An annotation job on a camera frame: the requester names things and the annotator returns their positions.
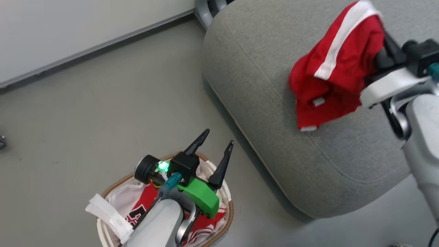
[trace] black cable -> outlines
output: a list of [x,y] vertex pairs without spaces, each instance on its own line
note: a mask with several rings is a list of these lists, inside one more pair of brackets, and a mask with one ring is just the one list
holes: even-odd
[[137,220],[137,224],[133,227],[133,230],[135,230],[140,223],[142,222],[143,219],[145,219],[146,215],[149,213],[149,211],[151,211],[151,209],[157,204],[157,202],[160,200],[160,198],[163,196],[162,192],[159,192],[157,197],[154,199],[154,202],[151,204],[151,206],[148,208],[148,210],[146,210],[146,212],[144,214],[142,214],[139,219]]
[[435,232],[432,235],[432,238],[430,238],[430,242],[428,243],[428,247],[432,247],[433,246],[433,241],[435,240],[436,236],[439,233],[439,229],[436,229]]

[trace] gray fabric upholstery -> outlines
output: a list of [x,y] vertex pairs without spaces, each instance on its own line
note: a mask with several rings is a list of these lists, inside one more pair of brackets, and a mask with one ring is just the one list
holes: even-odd
[[[409,174],[402,143],[379,107],[360,107],[315,132],[297,129],[291,67],[351,2],[236,0],[214,18],[205,37],[206,79],[285,195],[315,218],[359,209]],[[400,44],[439,38],[435,0],[374,5]]]

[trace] white stripe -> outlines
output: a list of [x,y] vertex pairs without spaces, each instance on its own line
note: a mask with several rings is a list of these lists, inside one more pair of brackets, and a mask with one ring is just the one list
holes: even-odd
[[314,77],[321,78],[323,80],[329,79],[332,71],[337,65],[337,56],[346,38],[362,21],[373,15],[378,15],[381,18],[381,13],[375,9],[370,1],[367,0],[360,0],[349,9],[348,13],[343,19],[340,29],[338,30],[331,46],[329,47],[325,61],[320,65],[319,69],[314,74]]

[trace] sofa seam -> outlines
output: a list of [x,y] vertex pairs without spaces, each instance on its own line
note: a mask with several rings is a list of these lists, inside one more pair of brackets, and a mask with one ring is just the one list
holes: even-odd
[[[245,49],[241,46],[241,44],[237,41],[237,39],[235,38],[233,33],[230,31],[230,28],[229,28],[228,23],[227,23],[227,14],[228,14],[228,9],[226,9],[225,13],[224,13],[224,17],[225,17],[224,18],[224,24],[225,24],[225,27],[227,29],[227,32],[230,34],[230,36],[233,38],[233,40],[239,46],[239,48],[244,52],[245,56],[252,62],[252,64],[261,73],[261,75],[264,77],[265,81],[268,82],[268,84],[270,85],[271,90],[274,91],[275,94],[282,99],[282,107],[287,110],[289,116],[297,123],[297,121],[294,119],[294,117],[292,117],[291,109],[286,106],[286,102],[284,101],[282,96],[276,90],[274,90],[274,86],[272,85],[271,81],[266,77],[265,73],[262,72],[262,70],[259,68],[259,66],[248,55],[248,53],[245,51]],[[362,181],[362,180],[353,178],[353,177],[349,176],[348,174],[346,174],[345,172],[343,172],[337,165],[334,164],[334,162],[328,157],[328,155],[322,150],[320,145],[316,142],[316,140],[309,133],[305,133],[305,135],[307,137],[308,142],[311,144],[311,146],[313,146],[313,148],[319,153],[319,155],[323,158],[323,160],[325,160],[325,163],[328,164],[332,168],[332,170],[335,173],[337,173],[340,177],[348,178],[348,179],[346,179],[346,181],[349,181],[349,182],[351,182],[351,183],[353,183],[355,185],[358,185],[358,184],[362,185],[362,186],[377,185],[379,183],[384,182],[385,179],[393,176],[395,173],[397,173],[397,172],[399,172],[401,170],[401,168],[399,168],[399,169],[393,171],[392,173],[388,174],[387,176],[384,176],[382,178],[375,179],[375,180],[370,180],[370,181]]]

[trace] red and white clothing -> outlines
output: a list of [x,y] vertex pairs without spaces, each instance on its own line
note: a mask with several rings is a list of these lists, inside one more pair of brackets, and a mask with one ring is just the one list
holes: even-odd
[[360,0],[345,8],[323,39],[291,69],[298,126],[314,130],[357,109],[364,77],[384,46],[381,13]]

